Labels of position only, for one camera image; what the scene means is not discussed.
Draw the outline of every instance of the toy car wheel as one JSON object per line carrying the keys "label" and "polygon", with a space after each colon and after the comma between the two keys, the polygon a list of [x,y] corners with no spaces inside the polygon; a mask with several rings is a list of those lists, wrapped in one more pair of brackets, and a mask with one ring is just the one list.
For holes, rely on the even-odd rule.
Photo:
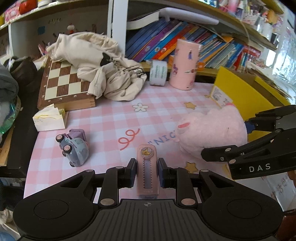
{"label": "toy car wheel", "polygon": [[61,143],[64,138],[65,138],[64,135],[57,135],[56,136],[56,141]]}
{"label": "toy car wheel", "polygon": [[71,151],[72,151],[72,146],[70,145],[65,145],[63,147],[63,151],[66,153],[66,154],[69,154]]}

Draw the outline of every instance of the gold crown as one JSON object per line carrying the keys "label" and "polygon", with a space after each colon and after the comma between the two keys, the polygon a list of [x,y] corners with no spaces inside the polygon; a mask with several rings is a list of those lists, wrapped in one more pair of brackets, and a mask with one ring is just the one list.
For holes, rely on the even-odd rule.
{"label": "gold crown", "polygon": [[146,148],[145,150],[142,149],[142,155],[148,156],[150,154],[151,152],[148,151],[148,148]]}

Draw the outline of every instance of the red squiggle print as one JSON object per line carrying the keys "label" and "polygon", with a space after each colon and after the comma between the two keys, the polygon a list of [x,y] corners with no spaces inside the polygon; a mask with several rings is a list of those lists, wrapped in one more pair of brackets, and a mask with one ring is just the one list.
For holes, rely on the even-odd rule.
{"label": "red squiggle print", "polygon": [[121,148],[120,150],[123,150],[123,149],[127,148],[127,147],[129,146],[130,142],[132,142],[133,139],[135,139],[135,136],[139,133],[139,131],[140,131],[140,129],[138,129],[137,132],[135,132],[134,130],[127,130],[127,131],[126,131],[126,135],[127,135],[128,137],[132,137],[132,138],[129,140],[129,139],[126,138],[126,137],[120,137],[120,138],[118,139],[118,142],[119,142],[120,144],[126,144],[126,146],[123,147],[123,148]]}

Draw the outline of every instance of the pink checkered tablecloth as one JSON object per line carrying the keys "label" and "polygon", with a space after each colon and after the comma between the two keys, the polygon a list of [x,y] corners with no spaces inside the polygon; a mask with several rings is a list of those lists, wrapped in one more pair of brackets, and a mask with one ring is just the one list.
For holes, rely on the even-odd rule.
{"label": "pink checkered tablecloth", "polygon": [[[187,162],[196,163],[197,169],[210,169],[230,177],[225,163],[196,159],[181,152],[178,143],[174,142],[176,122],[182,115],[193,111],[206,113],[210,108],[218,108],[213,100],[207,98],[212,86],[195,83],[192,90],[181,91],[168,83],[164,87],[150,86],[147,81],[132,101],[116,102],[100,98],[95,108],[71,111],[66,130],[39,132],[30,160],[24,196],[86,169],[103,173],[111,167],[126,166],[130,158],[136,158],[136,148],[142,143],[154,144],[157,156],[163,157],[169,167],[185,167]],[[195,109],[186,108],[185,103],[188,102],[193,105],[187,107],[196,105]],[[68,133],[72,128],[84,129],[89,143],[90,157],[81,167],[70,166],[55,140],[58,134]],[[126,144],[127,140],[133,138],[133,132],[137,134]],[[123,188],[119,195],[120,198],[138,198],[135,187]],[[174,189],[159,190],[159,198],[174,197]]]}

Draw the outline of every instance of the pink plush toy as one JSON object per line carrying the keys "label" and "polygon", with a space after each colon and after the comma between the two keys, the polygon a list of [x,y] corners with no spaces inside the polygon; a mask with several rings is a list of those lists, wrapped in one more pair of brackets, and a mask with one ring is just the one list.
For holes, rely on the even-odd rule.
{"label": "pink plush toy", "polygon": [[244,121],[233,104],[211,109],[207,114],[192,112],[178,123],[176,141],[183,152],[201,158],[204,148],[247,143]]}

